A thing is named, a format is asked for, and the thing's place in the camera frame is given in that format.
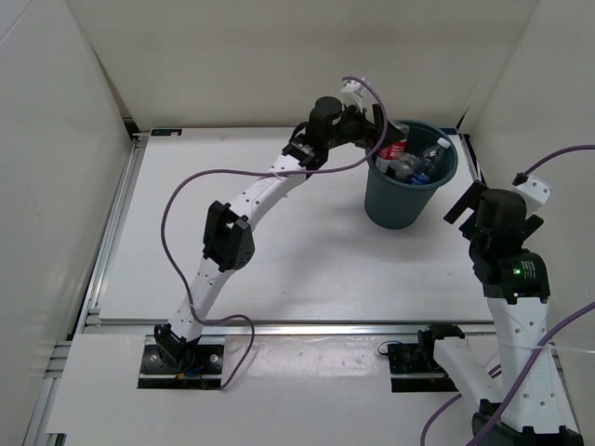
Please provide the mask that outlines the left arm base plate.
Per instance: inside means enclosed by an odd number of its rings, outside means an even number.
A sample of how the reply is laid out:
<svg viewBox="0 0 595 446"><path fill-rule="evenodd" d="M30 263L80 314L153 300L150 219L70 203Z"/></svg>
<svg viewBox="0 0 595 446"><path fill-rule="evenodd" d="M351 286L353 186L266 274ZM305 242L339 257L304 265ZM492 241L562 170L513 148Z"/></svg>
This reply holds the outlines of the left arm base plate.
<svg viewBox="0 0 595 446"><path fill-rule="evenodd" d="M139 363L137 388L216 390L222 384L225 358L224 336L203 336L178 365L164 361L165 354L154 339L145 340Z"/></svg>

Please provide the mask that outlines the black label plastic bottle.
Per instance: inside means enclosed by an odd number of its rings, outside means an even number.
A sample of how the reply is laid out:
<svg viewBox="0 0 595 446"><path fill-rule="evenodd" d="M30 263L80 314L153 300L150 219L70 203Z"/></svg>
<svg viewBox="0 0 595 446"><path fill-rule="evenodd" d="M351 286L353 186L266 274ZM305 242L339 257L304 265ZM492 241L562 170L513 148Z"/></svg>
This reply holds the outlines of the black label plastic bottle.
<svg viewBox="0 0 595 446"><path fill-rule="evenodd" d="M403 152L390 162L387 174L396 180L406 181L416 172L418 166L419 159L414 154Z"/></svg>

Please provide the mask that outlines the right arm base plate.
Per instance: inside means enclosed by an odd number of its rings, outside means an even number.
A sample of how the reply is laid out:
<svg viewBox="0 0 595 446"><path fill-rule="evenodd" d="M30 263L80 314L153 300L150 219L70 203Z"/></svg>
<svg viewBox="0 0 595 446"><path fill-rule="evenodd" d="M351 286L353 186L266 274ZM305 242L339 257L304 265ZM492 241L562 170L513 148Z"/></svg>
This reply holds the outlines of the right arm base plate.
<svg viewBox="0 0 595 446"><path fill-rule="evenodd" d="M447 372L433 358L434 339L422 334L415 343L389 340L377 346L377 354L389 362L392 393L455 392Z"/></svg>

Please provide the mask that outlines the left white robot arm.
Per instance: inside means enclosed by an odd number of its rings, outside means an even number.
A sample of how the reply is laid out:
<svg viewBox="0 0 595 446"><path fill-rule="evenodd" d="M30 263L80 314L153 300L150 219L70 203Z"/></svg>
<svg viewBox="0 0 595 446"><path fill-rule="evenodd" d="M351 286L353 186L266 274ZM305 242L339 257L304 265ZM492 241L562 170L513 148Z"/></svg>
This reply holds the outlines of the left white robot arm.
<svg viewBox="0 0 595 446"><path fill-rule="evenodd" d="M255 183L236 198L214 201L207 209L203 251L194 280L183 278L183 304L176 316L154 328L162 362L178 374L199 366L197 341L220 290L231 275L245 267L256 252L253 232L258 222L289 191L309 177L322 174L329 152L354 144L371 157L408 133L385 117L380 104L373 107L372 121L365 111L339 99L316 100L308 121L293 131L281 154Z"/></svg>

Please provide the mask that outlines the blue label Aquafina bottle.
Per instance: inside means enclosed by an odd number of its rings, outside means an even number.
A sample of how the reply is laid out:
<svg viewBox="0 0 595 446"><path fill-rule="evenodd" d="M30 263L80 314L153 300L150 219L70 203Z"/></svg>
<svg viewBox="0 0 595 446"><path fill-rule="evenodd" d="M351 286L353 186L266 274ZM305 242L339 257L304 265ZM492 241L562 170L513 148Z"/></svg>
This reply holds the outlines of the blue label Aquafina bottle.
<svg viewBox="0 0 595 446"><path fill-rule="evenodd" d="M407 184L430 184L438 175L450 150L451 143L445 138L438 138L436 143L423 150L417 157L413 173L406 180Z"/></svg>

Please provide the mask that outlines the red label plastic bottle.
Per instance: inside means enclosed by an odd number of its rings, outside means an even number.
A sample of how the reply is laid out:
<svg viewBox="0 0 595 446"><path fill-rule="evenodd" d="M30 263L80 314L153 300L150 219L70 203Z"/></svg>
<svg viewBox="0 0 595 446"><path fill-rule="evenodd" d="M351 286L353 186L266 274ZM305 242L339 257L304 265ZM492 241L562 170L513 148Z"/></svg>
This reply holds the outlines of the red label plastic bottle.
<svg viewBox="0 0 595 446"><path fill-rule="evenodd" d="M376 167L382 172L386 173L390 165L390 162L399 157L399 155L405 152L405 148L398 147L396 145L389 146L385 149L379 149L376 154Z"/></svg>

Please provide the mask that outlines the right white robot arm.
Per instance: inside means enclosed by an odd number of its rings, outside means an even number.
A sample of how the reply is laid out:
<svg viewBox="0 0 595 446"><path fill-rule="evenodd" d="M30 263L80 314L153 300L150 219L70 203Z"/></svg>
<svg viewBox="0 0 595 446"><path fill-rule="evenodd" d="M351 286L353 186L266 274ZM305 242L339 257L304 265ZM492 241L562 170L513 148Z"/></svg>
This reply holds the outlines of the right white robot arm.
<svg viewBox="0 0 595 446"><path fill-rule="evenodd" d="M431 327L433 339L418 347L417 359L428 371L444 369L472 404L472 445L584 444L565 420L568 399L548 343L585 312L548 327L547 267L523 246L543 224L536 210L549 196L549 184L534 175L519 174L512 190L474 181L444 218L453 224L472 212L459 230L493 318L501 380L479 363L455 325Z"/></svg>

